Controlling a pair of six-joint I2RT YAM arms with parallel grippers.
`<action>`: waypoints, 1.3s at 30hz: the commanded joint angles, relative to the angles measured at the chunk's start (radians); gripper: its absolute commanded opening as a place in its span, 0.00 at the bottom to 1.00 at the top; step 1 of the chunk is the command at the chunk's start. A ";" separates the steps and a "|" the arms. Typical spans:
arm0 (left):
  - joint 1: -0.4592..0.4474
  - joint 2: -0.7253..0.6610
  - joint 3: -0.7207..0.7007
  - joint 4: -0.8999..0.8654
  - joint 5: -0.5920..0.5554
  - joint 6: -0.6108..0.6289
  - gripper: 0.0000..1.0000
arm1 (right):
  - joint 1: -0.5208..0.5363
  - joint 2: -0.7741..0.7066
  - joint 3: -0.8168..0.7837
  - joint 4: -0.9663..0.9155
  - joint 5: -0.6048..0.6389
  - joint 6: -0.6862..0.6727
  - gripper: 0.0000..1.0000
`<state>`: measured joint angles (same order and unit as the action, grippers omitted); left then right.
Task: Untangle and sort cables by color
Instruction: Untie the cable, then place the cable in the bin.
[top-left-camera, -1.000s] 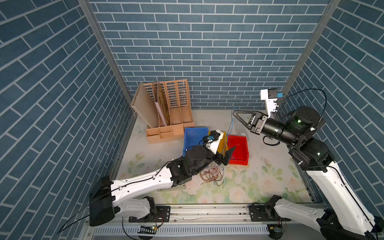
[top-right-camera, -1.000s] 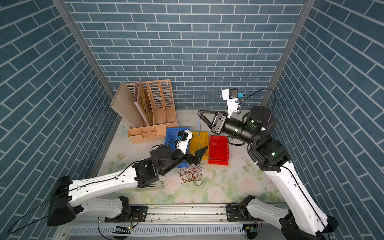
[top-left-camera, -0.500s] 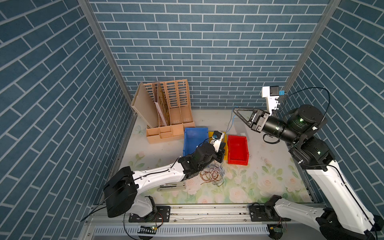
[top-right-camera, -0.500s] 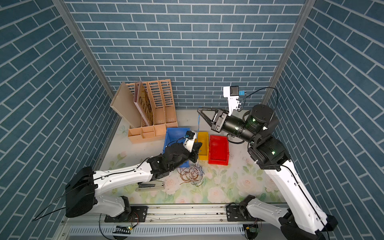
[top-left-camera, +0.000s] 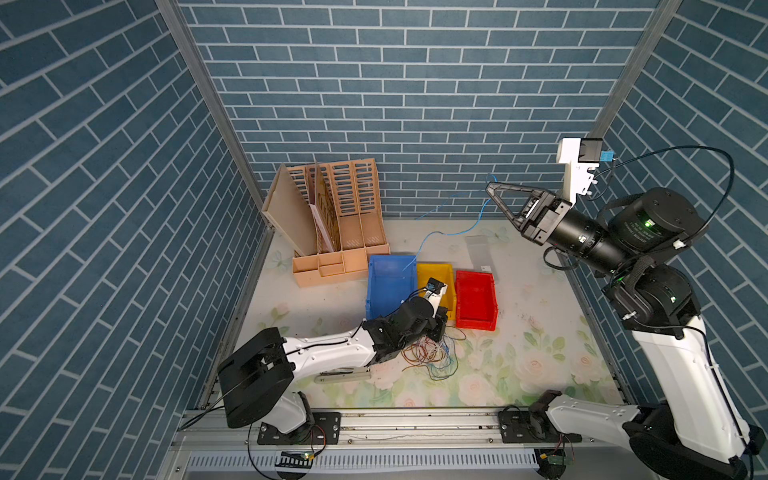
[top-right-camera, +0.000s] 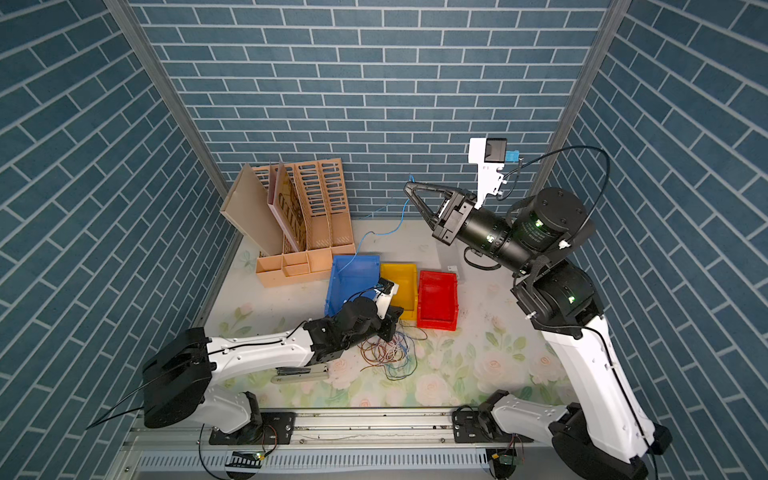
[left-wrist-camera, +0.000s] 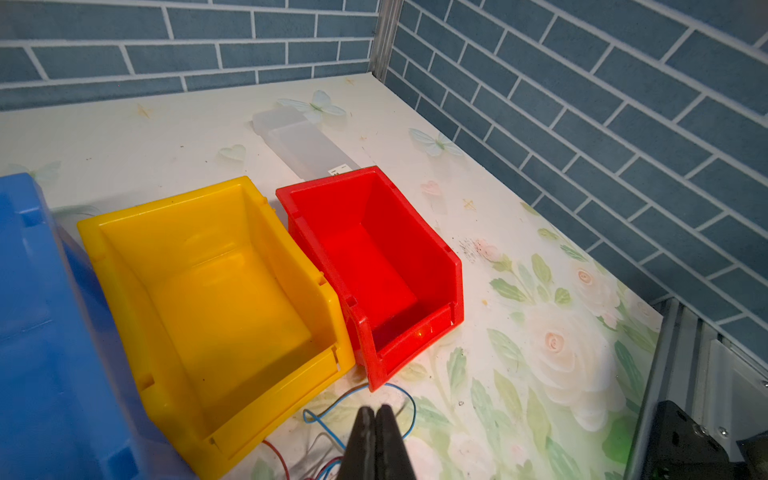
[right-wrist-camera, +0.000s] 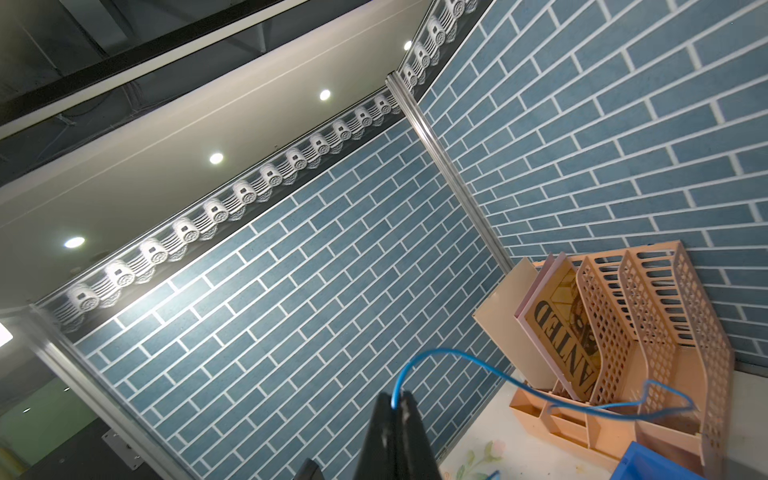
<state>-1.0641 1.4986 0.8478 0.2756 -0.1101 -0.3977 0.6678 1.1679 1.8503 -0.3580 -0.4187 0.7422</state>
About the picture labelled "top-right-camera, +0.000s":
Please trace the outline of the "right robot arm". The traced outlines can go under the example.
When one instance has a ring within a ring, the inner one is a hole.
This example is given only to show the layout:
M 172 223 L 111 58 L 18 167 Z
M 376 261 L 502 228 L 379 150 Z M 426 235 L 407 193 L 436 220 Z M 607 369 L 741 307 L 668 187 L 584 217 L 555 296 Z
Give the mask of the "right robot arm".
M 597 287 L 569 259 L 594 230 L 582 201 L 550 187 L 503 217 L 462 189 L 409 182 L 404 191 L 437 240 L 461 242 L 512 273 L 517 305 L 560 360 L 576 395 L 553 407 L 499 390 L 483 402 L 474 417 L 497 444 L 492 475 L 506 479 L 514 472 L 524 439 L 551 446 L 584 479 L 656 474 L 671 432 L 644 413 L 616 357 Z

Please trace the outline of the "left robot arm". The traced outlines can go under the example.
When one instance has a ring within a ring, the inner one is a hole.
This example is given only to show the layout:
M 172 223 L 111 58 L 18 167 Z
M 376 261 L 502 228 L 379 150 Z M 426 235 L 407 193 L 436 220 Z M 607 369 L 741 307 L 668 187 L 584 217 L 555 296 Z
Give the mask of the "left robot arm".
M 404 309 L 381 294 L 357 297 L 334 316 L 292 331 L 245 338 L 209 337 L 202 327 L 179 334 L 142 366 L 144 426 L 159 429 L 190 419 L 224 434 L 253 434 L 261 424 L 256 397 L 223 387 L 226 380 L 279 368 L 336 360 L 364 341 L 390 341 Z

